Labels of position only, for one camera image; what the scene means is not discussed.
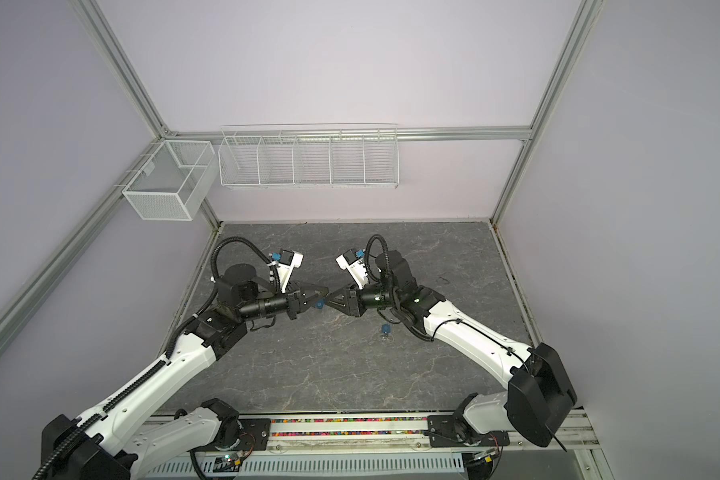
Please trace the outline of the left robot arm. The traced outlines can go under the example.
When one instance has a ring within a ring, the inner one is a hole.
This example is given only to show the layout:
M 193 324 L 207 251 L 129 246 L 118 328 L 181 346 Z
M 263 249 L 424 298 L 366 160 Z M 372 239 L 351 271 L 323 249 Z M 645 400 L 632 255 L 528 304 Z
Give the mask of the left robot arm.
M 139 479 L 152 468 L 198 447 L 234 447 L 244 433 L 239 413 L 211 399 L 187 415 L 147 429 L 145 422 L 173 394 L 209 368 L 249 331 L 255 320 L 291 319 L 329 293 L 312 283 L 289 282 L 294 264 L 271 260 L 268 278 L 254 266 L 214 270 L 214 289 L 199 312 L 170 337 L 165 350 L 104 400 L 69 418 L 60 415 L 42 431 L 36 479 Z

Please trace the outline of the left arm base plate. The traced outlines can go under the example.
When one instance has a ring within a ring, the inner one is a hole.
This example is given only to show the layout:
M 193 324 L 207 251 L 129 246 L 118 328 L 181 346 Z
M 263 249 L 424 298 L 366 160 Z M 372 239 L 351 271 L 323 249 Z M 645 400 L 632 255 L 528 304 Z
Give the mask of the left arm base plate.
M 217 433 L 214 448 L 219 451 L 263 451 L 267 448 L 270 418 L 226 420 Z

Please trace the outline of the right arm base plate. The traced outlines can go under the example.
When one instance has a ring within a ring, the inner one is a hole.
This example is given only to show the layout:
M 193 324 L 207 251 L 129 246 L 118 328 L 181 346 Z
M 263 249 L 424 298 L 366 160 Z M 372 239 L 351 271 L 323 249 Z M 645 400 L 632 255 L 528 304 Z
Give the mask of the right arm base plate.
M 429 415 L 425 434 L 434 448 L 505 447 L 510 444 L 506 431 L 477 433 L 452 415 Z

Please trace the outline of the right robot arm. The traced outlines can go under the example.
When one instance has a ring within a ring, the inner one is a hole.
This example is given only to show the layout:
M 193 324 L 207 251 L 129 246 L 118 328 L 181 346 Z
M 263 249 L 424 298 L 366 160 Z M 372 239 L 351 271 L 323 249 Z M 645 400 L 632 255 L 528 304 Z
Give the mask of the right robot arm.
M 441 341 L 489 373 L 502 387 L 495 394 L 468 395 L 443 430 L 433 436 L 475 445 L 495 431 L 513 430 L 547 447 L 577 403 L 577 394 L 558 352 L 545 343 L 532 347 L 473 319 L 440 292 L 418 283 L 408 262 L 393 250 L 376 257 L 349 249 L 336 262 L 352 281 L 334 291 L 326 305 L 360 317 L 389 312 L 416 338 Z

